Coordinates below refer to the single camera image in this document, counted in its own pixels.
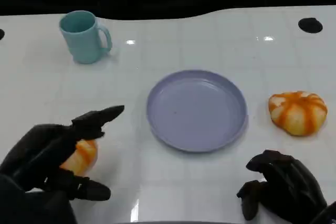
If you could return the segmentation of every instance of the purple plate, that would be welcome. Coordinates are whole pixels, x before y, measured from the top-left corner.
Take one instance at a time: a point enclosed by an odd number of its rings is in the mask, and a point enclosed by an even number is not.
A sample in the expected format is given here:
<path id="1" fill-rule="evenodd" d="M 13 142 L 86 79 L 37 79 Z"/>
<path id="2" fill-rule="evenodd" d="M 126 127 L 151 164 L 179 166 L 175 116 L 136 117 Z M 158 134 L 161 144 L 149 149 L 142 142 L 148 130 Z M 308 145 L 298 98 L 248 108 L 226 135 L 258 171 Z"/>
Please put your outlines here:
<path id="1" fill-rule="evenodd" d="M 188 152 L 221 148 L 244 131 L 247 106 L 241 91 L 212 72 L 173 73 L 151 90 L 147 118 L 156 137 Z"/>

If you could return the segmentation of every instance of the white table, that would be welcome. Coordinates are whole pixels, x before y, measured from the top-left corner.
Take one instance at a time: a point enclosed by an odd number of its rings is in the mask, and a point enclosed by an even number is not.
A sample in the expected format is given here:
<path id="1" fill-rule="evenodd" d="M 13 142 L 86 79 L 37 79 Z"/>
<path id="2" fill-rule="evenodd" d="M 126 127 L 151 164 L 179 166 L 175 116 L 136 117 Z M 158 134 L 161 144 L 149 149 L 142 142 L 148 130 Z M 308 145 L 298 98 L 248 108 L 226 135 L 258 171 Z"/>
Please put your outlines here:
<path id="1" fill-rule="evenodd" d="M 108 202 L 75 201 L 79 223 L 204 220 L 244 223 L 237 191 L 261 178 L 245 168 L 251 157 L 277 149 L 300 159 L 328 203 L 336 200 L 336 7 L 232 9 L 203 16 L 100 21 L 115 45 L 94 65 L 72 61 L 58 30 L 62 15 L 4 16 L 0 28 L 0 158 L 37 123 L 69 123 L 84 112 L 124 104 L 99 140 L 93 179 L 113 190 Z M 324 28 L 298 27 L 315 17 Z M 212 154 L 177 152 L 158 142 L 145 119 L 145 100 L 168 73 L 206 69 L 231 79 L 248 103 L 249 126 L 230 148 Z M 273 93 L 321 95 L 327 123 L 312 137 L 293 138 L 268 115 Z M 261 210 L 256 223 L 282 223 Z"/>

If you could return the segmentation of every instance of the pumpkin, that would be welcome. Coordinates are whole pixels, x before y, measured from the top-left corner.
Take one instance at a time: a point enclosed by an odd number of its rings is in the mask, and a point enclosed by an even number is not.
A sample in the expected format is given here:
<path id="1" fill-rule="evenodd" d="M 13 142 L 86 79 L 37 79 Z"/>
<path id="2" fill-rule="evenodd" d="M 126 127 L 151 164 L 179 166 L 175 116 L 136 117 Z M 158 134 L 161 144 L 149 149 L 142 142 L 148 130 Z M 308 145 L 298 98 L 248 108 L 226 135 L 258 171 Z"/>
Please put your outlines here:
<path id="1" fill-rule="evenodd" d="M 75 152 L 60 166 L 77 176 L 84 176 L 97 160 L 97 143 L 95 140 L 81 140 Z"/>
<path id="2" fill-rule="evenodd" d="M 304 91 L 274 94 L 269 98 L 268 109 L 278 127 L 296 136 L 317 132 L 328 112 L 317 94 Z"/>

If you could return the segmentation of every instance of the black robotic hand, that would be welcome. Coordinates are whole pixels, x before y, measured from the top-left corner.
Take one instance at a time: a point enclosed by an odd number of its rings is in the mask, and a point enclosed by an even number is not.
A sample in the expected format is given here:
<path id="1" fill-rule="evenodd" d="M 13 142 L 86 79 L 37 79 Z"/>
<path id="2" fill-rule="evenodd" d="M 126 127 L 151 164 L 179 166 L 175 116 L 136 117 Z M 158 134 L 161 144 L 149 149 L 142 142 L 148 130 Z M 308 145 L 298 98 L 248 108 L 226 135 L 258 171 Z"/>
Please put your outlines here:
<path id="1" fill-rule="evenodd" d="M 297 159 L 277 151 L 266 150 L 253 157 L 246 168 L 264 175 L 266 182 L 247 182 L 237 194 L 243 215 L 252 220 L 259 202 L 279 217 L 293 223 L 333 223 L 335 209 L 327 202 L 312 173 Z"/>
<path id="2" fill-rule="evenodd" d="M 76 143 L 104 136 L 101 127 L 118 117 L 124 106 L 91 111 L 72 120 L 71 126 L 36 125 L 7 154 L 0 174 L 12 179 L 24 191 L 40 188 L 62 191 L 68 199 L 107 200 L 110 189 L 88 177 L 75 176 L 59 168 L 76 150 Z"/>

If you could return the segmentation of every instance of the mug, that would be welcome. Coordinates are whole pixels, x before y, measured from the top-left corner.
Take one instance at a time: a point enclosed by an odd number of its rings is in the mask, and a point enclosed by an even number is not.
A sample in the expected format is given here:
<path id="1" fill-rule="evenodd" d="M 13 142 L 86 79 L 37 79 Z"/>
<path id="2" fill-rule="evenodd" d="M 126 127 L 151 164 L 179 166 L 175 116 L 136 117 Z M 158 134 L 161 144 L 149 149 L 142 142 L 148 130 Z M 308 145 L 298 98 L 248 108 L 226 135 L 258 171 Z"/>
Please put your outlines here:
<path id="1" fill-rule="evenodd" d="M 94 63 L 112 49 L 109 31 L 98 24 L 93 13 L 86 10 L 76 10 L 66 14 L 59 22 L 59 29 L 74 61 L 78 63 Z M 102 47 L 99 30 L 106 36 L 107 48 Z"/>

